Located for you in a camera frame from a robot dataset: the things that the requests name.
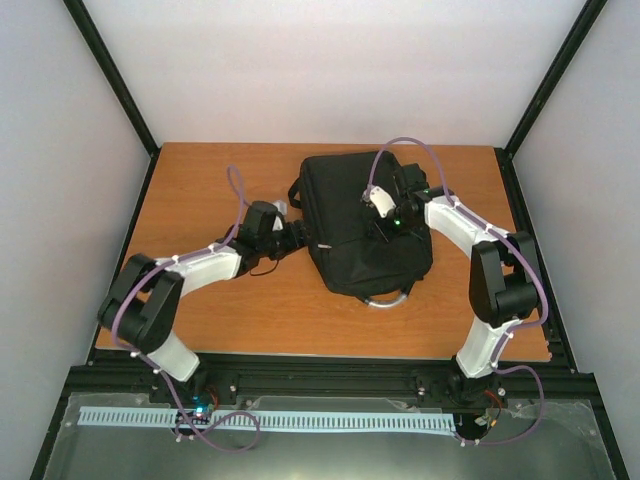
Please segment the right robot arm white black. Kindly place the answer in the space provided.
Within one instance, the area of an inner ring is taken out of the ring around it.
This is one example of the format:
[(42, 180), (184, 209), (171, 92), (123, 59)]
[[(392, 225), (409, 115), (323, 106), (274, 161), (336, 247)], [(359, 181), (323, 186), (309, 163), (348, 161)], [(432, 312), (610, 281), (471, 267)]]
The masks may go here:
[(516, 330), (535, 309), (548, 308), (535, 242), (524, 231), (511, 233), (484, 220), (446, 185), (429, 186), (416, 164), (400, 168), (395, 180), (397, 198), (372, 179), (363, 193), (363, 201), (377, 212), (374, 225), (382, 238), (426, 226), (470, 261), (468, 298), (474, 317), (448, 379), (452, 400), (469, 403), (491, 384)]

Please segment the black student backpack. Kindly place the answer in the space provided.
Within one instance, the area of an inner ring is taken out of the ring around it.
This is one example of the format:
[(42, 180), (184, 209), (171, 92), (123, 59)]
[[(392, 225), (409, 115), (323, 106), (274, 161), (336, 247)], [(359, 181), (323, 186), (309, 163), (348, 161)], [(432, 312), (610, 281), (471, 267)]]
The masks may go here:
[(406, 168), (391, 152), (308, 157), (288, 196), (302, 213), (309, 254), (332, 293), (390, 309), (404, 302), (433, 265), (429, 227), (396, 232), (375, 225), (375, 208), (362, 200), (370, 174), (398, 204)]

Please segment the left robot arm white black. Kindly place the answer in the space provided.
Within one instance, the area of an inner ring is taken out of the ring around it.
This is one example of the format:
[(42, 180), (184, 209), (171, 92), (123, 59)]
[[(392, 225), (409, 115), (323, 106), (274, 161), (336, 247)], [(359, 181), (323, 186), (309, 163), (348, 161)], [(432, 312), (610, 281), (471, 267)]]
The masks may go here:
[(255, 201), (226, 236), (194, 252), (166, 258), (131, 256), (97, 313), (112, 341), (140, 357), (155, 372), (173, 378), (186, 402), (201, 400), (208, 378), (200, 359), (174, 331), (180, 300), (210, 284), (250, 273), (267, 258), (278, 262), (306, 246), (300, 220), (288, 221), (280, 202)]

